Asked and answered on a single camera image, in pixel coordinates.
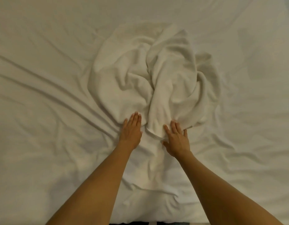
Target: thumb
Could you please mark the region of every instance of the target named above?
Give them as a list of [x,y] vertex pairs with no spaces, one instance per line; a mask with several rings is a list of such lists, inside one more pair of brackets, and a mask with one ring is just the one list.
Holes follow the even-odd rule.
[[169,149],[169,143],[166,141],[162,141],[161,142],[163,144],[164,147],[166,147],[166,149]]

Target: white bed sheet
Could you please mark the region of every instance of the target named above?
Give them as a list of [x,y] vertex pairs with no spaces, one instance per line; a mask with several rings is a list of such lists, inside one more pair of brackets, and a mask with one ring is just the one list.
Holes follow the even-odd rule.
[[[189,131],[191,149],[289,224],[283,1],[0,0],[0,224],[44,223],[113,149],[119,126],[86,85],[104,39],[138,20],[174,22],[192,34],[198,51],[214,56],[222,97],[203,132]],[[126,170],[135,172],[124,174],[111,222],[206,222],[193,190],[178,189],[175,177],[141,182],[147,169],[168,180],[177,168],[157,141],[144,134],[133,152]],[[151,160],[159,166],[149,167]],[[187,181],[183,175],[179,181]]]

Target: crumpled white cloth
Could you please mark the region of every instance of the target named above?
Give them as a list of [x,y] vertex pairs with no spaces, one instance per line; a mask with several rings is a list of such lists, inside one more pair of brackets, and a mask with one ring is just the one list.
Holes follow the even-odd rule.
[[95,58],[88,90],[116,122],[138,111],[158,137],[172,119],[183,129],[204,122],[220,95],[211,55],[195,55],[185,30],[153,22],[113,32]]

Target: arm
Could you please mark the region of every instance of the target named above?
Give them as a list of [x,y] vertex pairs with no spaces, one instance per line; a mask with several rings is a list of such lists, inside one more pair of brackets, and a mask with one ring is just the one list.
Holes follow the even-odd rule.
[[141,115],[124,121],[120,140],[113,152],[79,186],[73,195],[46,223],[109,224],[120,181],[133,149],[141,139]]
[[190,151],[187,130],[171,122],[172,132],[164,126],[169,142],[163,142],[188,176],[211,225],[282,225],[273,215],[218,177]]

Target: finger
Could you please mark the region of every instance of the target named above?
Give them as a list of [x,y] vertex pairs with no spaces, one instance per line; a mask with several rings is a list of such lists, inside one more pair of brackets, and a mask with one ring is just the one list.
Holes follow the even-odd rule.
[[123,123],[123,128],[127,126],[128,119],[126,118]]
[[138,120],[137,120],[137,124],[136,125],[139,126],[139,127],[141,127],[141,125],[142,125],[142,115],[141,114],[138,115]]
[[169,143],[168,143],[168,142],[162,141],[161,143],[162,143],[162,145],[163,145],[166,149],[169,148]]
[[175,125],[176,125],[176,129],[177,129],[178,133],[182,134],[182,129],[180,127],[180,123],[176,122]]
[[178,133],[178,131],[176,129],[175,121],[171,121],[171,131],[173,133]]
[[136,111],[136,112],[134,113],[134,118],[133,118],[132,125],[136,125],[136,124],[137,124],[137,120],[138,120],[138,112]]
[[169,135],[171,134],[171,131],[169,130],[169,128],[167,127],[167,125],[164,125],[163,128],[164,128],[166,134],[169,136]]
[[184,129],[184,137],[187,137],[188,138],[188,134],[187,134],[187,129]]
[[131,115],[127,125],[131,125],[132,124],[133,118],[134,118],[134,113]]

